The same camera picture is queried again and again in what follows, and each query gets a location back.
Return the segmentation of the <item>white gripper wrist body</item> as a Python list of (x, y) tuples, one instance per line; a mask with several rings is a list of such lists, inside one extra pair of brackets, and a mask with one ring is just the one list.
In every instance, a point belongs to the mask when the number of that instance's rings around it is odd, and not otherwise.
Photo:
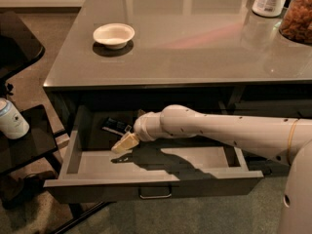
[(134, 124), (134, 132), (141, 141), (171, 138), (161, 125), (161, 113), (148, 112), (139, 116)]

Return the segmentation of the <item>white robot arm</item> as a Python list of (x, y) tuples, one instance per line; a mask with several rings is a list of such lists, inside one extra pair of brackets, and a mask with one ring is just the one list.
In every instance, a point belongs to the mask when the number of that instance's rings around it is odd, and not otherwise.
[(278, 234), (312, 234), (312, 121), (216, 115), (169, 105), (138, 117), (112, 147), (123, 152), (158, 138), (208, 137), (291, 167)]

